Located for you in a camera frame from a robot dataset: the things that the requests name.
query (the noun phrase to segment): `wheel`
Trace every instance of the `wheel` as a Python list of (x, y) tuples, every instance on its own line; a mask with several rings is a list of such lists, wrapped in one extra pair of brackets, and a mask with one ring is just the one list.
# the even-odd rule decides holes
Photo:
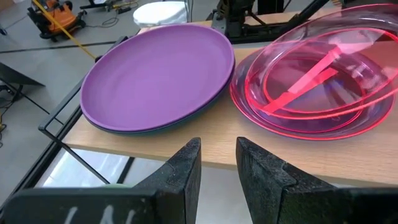
[(80, 21), (80, 26), (81, 26), (81, 28), (86, 27), (86, 22), (85, 21)]
[(62, 34), (61, 37), (63, 40), (69, 40), (69, 37), (66, 34)]
[(0, 29), (0, 34), (7, 35), (7, 31), (5, 29)]
[(72, 11), (73, 9), (73, 3), (71, 1), (65, 1), (65, 4), (68, 6), (68, 8)]

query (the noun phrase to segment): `plate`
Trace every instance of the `plate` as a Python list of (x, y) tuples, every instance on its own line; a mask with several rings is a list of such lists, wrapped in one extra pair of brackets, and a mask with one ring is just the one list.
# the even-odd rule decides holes
[(233, 67), (232, 45), (213, 29), (184, 24), (150, 30), (94, 65), (82, 84), (81, 109), (107, 130), (161, 128), (207, 105)]
[(248, 71), (249, 104), (280, 118), (320, 119), (359, 111), (393, 95), (398, 63), (388, 52), (398, 51), (398, 37), (390, 31), (396, 30), (397, 11), (393, 4), (349, 8), (279, 37)]
[(382, 122), (391, 111), (394, 96), (354, 113), (325, 119), (285, 119), (255, 112), (245, 95), (245, 79), (248, 70), (261, 50), (245, 58), (236, 68), (229, 91), (236, 107), (254, 123), (283, 136), (307, 140), (335, 140), (364, 133)]
[(127, 135), (130, 135), (130, 134), (154, 134), (157, 131), (164, 131), (166, 129), (176, 127), (178, 124), (183, 124), (184, 122), (187, 122), (187, 121), (195, 118), (200, 113), (204, 112), (209, 107), (211, 107), (214, 103), (216, 103), (217, 99), (221, 96), (221, 94), (224, 92), (224, 90), (228, 88), (229, 83), (230, 83), (230, 81), (232, 79), (233, 73), (234, 72), (231, 73), (229, 82), (220, 90), (220, 92), (218, 92), (218, 94), (213, 99), (211, 99), (211, 101), (208, 104), (203, 105), (203, 107), (200, 108), (199, 110), (196, 110), (194, 113), (192, 113), (192, 114), (190, 114), (190, 115), (188, 115), (188, 116), (186, 116), (186, 117), (184, 117), (184, 118), (182, 118), (182, 119), (180, 119), (180, 120), (178, 120), (178, 121), (176, 121), (174, 123), (170, 123), (168, 125), (165, 125), (165, 126), (162, 126), (162, 127), (159, 127), (159, 128), (147, 129), (147, 130), (141, 130), (141, 131), (113, 131), (113, 130), (109, 130), (109, 129), (105, 129), (105, 128), (102, 128), (100, 126), (97, 126), (95, 123), (91, 122), (89, 119), (87, 119), (87, 121), (89, 123), (91, 123), (93, 126), (96, 126), (97, 128), (99, 128), (99, 129), (101, 129), (103, 131), (106, 131), (106, 132), (109, 132), (109, 133), (113, 133), (113, 134), (123, 134), (123, 135), (125, 135), (125, 134), (127, 134)]

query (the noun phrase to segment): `floor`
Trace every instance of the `floor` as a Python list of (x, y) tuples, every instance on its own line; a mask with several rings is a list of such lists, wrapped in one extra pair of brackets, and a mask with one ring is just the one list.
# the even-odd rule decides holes
[[(72, 2), (74, 3), (73, 12), (78, 13), (79, 6), (88, 1), (72, 0)], [(139, 5), (147, 2), (151, 0), (140, 0)], [(309, 0), (292, 0), (287, 11), (301, 10), (309, 2)], [(205, 20), (217, 3), (217, 0), (195, 1), (193, 20)], [(53, 43), (40, 39), (38, 29), (26, 17), (29, 6), (30, 1), (25, 0), (0, 12), (0, 24), (7, 29), (9, 34), (0, 36), (0, 62), (43, 83), (45, 87), (28, 88), (25, 93), (45, 110), (51, 111), (83, 78), (94, 61), (79, 48), (44, 50), (49, 47), (74, 45), (74, 43), (71, 40)], [(97, 26), (114, 16), (114, 11), (89, 9), (85, 21), (91, 26)], [(101, 44), (102, 42), (115, 41), (122, 35), (134, 35), (139, 30), (133, 22), (132, 12), (119, 15), (118, 19), (119, 22), (113, 27), (107, 29), (87, 27), (79, 30), (75, 37), (83, 44), (99, 43), (87, 48), (94, 55), (104, 54), (111, 45)], [(7, 98), (8, 96), (0, 93), (0, 97)], [(65, 122), (77, 105), (78, 97), (75, 97), (59, 114), (58, 119)], [(23, 98), (15, 102), (2, 116), (7, 129), (1, 136), (3, 146), (0, 148), (0, 204), (5, 201), (49, 144), (50, 140), (37, 130), (39, 123), (46, 115), (45, 111)], [(60, 123), (53, 123), (49, 130), (55, 133), (60, 127)], [(127, 161), (127, 158), (123, 156), (75, 150), (111, 182), (116, 182)], [(161, 165), (159, 161), (136, 159), (125, 184), (138, 183)], [(37, 186), (96, 187), (100, 185), (102, 183), (93, 174), (84, 169), (65, 151), (61, 151)], [(197, 223), (250, 222), (238, 173), (203, 167)]]

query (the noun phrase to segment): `cable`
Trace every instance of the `cable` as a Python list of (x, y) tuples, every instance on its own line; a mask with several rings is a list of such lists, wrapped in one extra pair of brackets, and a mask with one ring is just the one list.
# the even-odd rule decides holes
[(289, 0), (287, 3), (286, 3), (286, 6), (284, 7), (284, 12), (285, 12), (285, 10), (287, 9), (287, 6), (289, 6), (289, 4), (292, 2), (292, 0)]
[(116, 11), (116, 15), (114, 17), (105, 20), (101, 25), (96, 25), (96, 26), (86, 25), (86, 26), (90, 28), (110, 28), (115, 26), (118, 22), (119, 22), (118, 12)]
[(24, 16), (24, 17), (22, 17), (22, 18), (20, 18), (20, 19), (18, 19), (17, 21), (13, 22), (11, 25), (8, 25), (8, 26), (5, 27), (4, 29), (8, 29), (8, 28), (12, 27), (13, 25), (17, 24), (18, 22), (24, 20), (26, 17), (27, 17), (27, 15)]
[(4, 105), (4, 106), (0, 106), (0, 109), (6, 109), (6, 110), (4, 110), (3, 113), (0, 114), (0, 148), (2, 148), (2, 146), (4, 145), (4, 144), (2, 143), (2, 132), (7, 128), (7, 125), (2, 123), (2, 117), (3, 117), (3, 115), (7, 112), (7, 110), (8, 110), (8, 109), (14, 104), (14, 102), (15, 102), (15, 101), (12, 101), (12, 100), (6, 100), (6, 99), (4, 99), (4, 100), (5, 100), (5, 101), (8, 101), (9, 103), (6, 104), (6, 105)]
[[(129, 1), (127, 2), (127, 4), (129, 4), (128, 7), (131, 7), (131, 9), (137, 8), (139, 6), (138, 1), (133, 0), (133, 1)], [(119, 22), (119, 18), (118, 18), (118, 10), (115, 10), (116, 15), (110, 19), (105, 20), (101, 25), (86, 25), (87, 27), (90, 28), (110, 28), (110, 27), (114, 27), (118, 22)]]

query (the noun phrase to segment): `wooden table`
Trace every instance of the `wooden table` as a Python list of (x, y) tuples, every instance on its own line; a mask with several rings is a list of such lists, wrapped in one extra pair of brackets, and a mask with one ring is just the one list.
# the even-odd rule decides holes
[[(266, 22), (284, 22), (291, 16), (292, 13), (285, 13), (261, 17)], [(208, 21), (199, 23), (211, 24)], [(235, 49), (236, 63), (255, 50)], [(226, 91), (214, 106), (197, 118), (166, 132), (118, 136), (95, 128), (82, 116), (63, 141), (77, 149), (166, 160), (191, 138), (201, 137), (204, 166), (235, 169), (236, 138), (244, 136), (326, 181), (377, 186), (398, 184), (397, 128), (398, 108), (395, 106), (385, 122), (360, 136), (323, 142), (287, 138), (248, 120), (238, 111)]]

